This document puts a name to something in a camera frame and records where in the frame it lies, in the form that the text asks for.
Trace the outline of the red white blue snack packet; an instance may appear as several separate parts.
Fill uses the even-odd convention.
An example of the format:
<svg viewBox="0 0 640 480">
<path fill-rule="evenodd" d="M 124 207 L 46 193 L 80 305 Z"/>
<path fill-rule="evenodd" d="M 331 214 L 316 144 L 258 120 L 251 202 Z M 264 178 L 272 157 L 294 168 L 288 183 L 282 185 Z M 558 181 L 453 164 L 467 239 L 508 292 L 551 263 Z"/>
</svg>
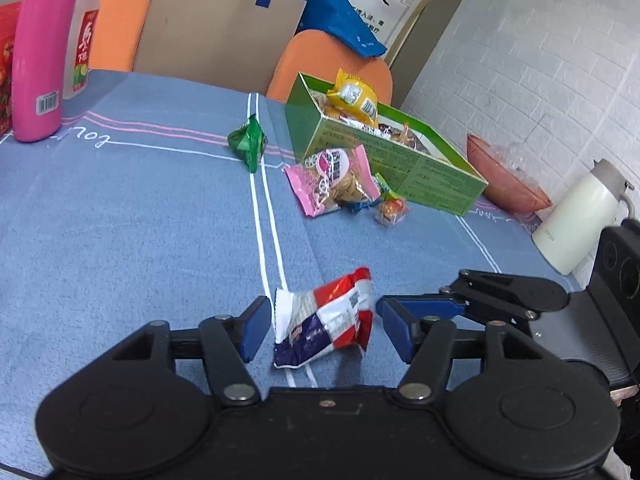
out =
<svg viewBox="0 0 640 480">
<path fill-rule="evenodd" d="M 273 364 L 299 368 L 335 350 L 368 348 L 374 319 L 371 273 L 362 266 L 308 292 L 274 298 Z"/>
</svg>

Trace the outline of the pink peanut snack packet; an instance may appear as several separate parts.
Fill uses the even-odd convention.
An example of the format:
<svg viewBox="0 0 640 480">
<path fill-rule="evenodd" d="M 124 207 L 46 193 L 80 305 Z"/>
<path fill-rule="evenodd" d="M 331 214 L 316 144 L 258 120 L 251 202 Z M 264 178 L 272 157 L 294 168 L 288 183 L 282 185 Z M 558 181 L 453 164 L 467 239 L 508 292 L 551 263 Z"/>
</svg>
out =
<svg viewBox="0 0 640 480">
<path fill-rule="evenodd" d="M 378 197 L 363 145 L 325 148 L 284 172 L 306 217 L 316 218 L 347 203 Z"/>
</svg>

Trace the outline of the yellow soft bread packet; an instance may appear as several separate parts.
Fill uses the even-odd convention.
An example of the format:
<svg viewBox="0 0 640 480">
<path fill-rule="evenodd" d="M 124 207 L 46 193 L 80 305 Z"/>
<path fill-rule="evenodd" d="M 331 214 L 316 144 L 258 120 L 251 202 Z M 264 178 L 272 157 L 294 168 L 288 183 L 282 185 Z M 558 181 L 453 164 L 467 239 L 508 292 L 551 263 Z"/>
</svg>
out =
<svg viewBox="0 0 640 480">
<path fill-rule="evenodd" d="M 340 68 L 326 98 L 333 107 L 358 122 L 373 128 L 378 126 L 378 95 L 359 77 Z"/>
</svg>

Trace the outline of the white thermos jug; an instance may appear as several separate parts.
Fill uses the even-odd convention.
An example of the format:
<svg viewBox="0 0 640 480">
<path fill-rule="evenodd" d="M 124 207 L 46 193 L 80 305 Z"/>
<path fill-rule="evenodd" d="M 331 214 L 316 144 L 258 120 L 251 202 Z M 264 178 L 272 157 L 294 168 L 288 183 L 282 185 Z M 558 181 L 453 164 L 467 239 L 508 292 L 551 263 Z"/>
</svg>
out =
<svg viewBox="0 0 640 480">
<path fill-rule="evenodd" d="M 627 218 L 636 216 L 627 195 L 634 185 L 612 162 L 595 160 L 593 168 L 556 204 L 533 232 L 532 240 L 552 268 L 571 274 L 597 245 L 601 231 L 612 226 L 620 203 L 627 207 Z"/>
</svg>

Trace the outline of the blue green small packet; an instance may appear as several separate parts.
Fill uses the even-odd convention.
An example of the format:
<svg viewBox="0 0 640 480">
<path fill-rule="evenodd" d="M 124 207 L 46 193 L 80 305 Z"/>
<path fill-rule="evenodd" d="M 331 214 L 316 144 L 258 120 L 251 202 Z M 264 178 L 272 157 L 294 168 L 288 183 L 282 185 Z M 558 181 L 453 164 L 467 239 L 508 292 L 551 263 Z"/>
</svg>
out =
<svg viewBox="0 0 640 480">
<path fill-rule="evenodd" d="M 347 203 L 345 208 L 352 214 L 356 214 L 360 210 L 369 209 L 378 206 L 386 200 L 400 200 L 401 195 L 396 193 L 386 182 L 382 174 L 378 172 L 372 177 L 373 182 L 378 188 L 378 197 L 375 200 L 363 200 L 357 203 Z"/>
</svg>

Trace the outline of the green white cardboard box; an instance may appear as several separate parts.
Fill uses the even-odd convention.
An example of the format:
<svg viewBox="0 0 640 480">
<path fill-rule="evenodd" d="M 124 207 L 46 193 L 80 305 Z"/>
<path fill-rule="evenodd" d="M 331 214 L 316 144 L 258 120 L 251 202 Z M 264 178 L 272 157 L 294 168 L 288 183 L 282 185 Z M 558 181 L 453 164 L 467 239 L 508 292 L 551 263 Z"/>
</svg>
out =
<svg viewBox="0 0 640 480">
<path fill-rule="evenodd" d="M 298 162 L 324 148 L 363 145 L 371 170 L 382 174 L 392 190 L 410 202 L 463 216 L 487 188 L 487 181 L 430 126 L 396 108 L 378 104 L 383 126 L 408 127 L 424 152 L 363 128 L 329 117 L 314 98 L 332 84 L 306 74 L 296 76 L 285 117 Z"/>
</svg>

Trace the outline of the clear plastic wrap in bowl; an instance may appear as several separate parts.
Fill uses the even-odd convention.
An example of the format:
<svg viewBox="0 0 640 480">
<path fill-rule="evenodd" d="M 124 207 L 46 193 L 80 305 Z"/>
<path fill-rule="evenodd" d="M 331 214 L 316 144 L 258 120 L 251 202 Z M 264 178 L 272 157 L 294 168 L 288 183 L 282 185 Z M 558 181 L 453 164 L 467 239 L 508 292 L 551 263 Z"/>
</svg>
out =
<svg viewBox="0 0 640 480">
<path fill-rule="evenodd" d="M 533 159 L 527 153 L 523 143 L 491 144 L 488 153 L 518 180 L 522 182 L 535 181 L 532 173 Z"/>
</svg>

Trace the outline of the dark clear snack packet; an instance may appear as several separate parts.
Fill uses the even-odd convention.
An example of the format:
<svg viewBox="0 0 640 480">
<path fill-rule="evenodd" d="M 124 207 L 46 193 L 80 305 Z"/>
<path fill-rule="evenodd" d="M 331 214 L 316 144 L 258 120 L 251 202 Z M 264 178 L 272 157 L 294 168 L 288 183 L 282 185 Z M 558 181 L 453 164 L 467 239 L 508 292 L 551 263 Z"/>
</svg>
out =
<svg viewBox="0 0 640 480">
<path fill-rule="evenodd" d="M 396 128 L 380 122 L 378 124 L 378 130 L 380 130 L 384 139 L 403 145 L 406 148 L 411 148 L 413 151 L 419 153 L 427 155 L 431 154 L 426 145 L 407 124 L 403 125 L 401 128 Z"/>
</svg>

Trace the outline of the small green candy packet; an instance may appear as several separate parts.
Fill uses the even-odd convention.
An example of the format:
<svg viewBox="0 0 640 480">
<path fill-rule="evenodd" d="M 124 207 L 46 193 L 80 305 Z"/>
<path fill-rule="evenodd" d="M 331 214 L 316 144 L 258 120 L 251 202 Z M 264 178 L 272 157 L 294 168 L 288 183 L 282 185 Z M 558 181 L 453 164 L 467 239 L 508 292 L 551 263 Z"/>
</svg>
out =
<svg viewBox="0 0 640 480">
<path fill-rule="evenodd" d="M 268 145 L 262 126 L 255 114 L 251 114 L 246 122 L 227 136 L 229 148 L 246 163 L 248 171 L 254 174 Z"/>
</svg>

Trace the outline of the right orange chair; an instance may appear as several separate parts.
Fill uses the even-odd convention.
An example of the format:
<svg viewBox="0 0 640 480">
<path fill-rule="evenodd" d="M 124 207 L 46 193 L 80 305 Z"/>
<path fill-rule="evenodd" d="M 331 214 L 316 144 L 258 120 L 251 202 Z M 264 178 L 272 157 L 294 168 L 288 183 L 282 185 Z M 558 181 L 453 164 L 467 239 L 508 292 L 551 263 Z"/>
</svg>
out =
<svg viewBox="0 0 640 480">
<path fill-rule="evenodd" d="M 304 30 L 288 42 L 266 97 L 285 103 L 299 73 L 334 82 L 339 70 L 366 82 L 380 102 L 386 105 L 392 102 L 393 77 L 382 58 L 362 58 L 340 40 L 314 29 Z"/>
</svg>

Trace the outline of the orange chair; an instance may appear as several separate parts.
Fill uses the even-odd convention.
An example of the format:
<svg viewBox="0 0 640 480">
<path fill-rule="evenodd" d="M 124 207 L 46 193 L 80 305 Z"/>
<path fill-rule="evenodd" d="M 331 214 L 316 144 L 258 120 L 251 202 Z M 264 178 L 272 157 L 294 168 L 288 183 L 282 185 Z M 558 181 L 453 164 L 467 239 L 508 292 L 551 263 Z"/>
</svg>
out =
<svg viewBox="0 0 640 480">
<path fill-rule="evenodd" d="M 285 103 L 299 73 L 334 82 L 339 70 L 366 82 L 380 102 L 386 105 L 392 102 L 393 77 L 382 58 L 362 58 L 340 40 L 314 29 L 304 30 L 288 42 L 266 97 Z"/>
<path fill-rule="evenodd" d="M 131 72 L 151 0 L 99 0 L 92 40 L 92 70 Z"/>
</svg>

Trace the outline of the blue fabric bag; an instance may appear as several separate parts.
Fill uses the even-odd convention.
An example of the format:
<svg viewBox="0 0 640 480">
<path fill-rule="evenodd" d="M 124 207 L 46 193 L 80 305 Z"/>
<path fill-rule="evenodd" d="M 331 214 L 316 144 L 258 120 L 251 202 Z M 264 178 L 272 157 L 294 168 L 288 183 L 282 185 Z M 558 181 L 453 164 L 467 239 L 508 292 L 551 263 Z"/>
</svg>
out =
<svg viewBox="0 0 640 480">
<path fill-rule="evenodd" d="M 352 7 L 349 0 L 304 0 L 296 32 L 320 30 L 340 40 L 362 58 L 382 58 L 386 47 Z"/>
</svg>

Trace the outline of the left orange chair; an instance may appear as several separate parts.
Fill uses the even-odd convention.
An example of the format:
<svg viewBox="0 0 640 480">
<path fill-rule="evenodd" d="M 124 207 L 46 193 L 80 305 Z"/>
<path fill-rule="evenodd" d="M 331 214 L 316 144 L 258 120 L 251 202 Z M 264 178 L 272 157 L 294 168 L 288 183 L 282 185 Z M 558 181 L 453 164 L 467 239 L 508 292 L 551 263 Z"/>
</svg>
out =
<svg viewBox="0 0 640 480">
<path fill-rule="evenodd" d="M 92 40 L 92 70 L 131 72 L 151 0 L 99 0 Z"/>
</svg>

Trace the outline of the pink thermos bottle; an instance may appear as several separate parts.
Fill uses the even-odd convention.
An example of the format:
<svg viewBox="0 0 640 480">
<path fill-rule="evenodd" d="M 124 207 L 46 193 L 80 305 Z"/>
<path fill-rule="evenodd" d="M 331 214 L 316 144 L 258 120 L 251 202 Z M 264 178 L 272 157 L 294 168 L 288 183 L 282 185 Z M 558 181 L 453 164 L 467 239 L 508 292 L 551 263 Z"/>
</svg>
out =
<svg viewBox="0 0 640 480">
<path fill-rule="evenodd" d="M 15 140 L 38 142 L 62 125 L 64 66 L 76 0 L 22 0 L 13 47 Z"/>
</svg>

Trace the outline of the red orange snack carton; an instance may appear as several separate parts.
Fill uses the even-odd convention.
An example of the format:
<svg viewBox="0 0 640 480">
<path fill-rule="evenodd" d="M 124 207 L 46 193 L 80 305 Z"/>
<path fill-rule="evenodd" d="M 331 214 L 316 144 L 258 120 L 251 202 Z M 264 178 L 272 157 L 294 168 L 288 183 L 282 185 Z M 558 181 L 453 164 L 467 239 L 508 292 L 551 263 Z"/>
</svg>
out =
<svg viewBox="0 0 640 480">
<path fill-rule="evenodd" d="M 11 87 L 13 46 L 21 0 L 1 0 L 0 6 L 0 132 L 12 126 Z"/>
</svg>

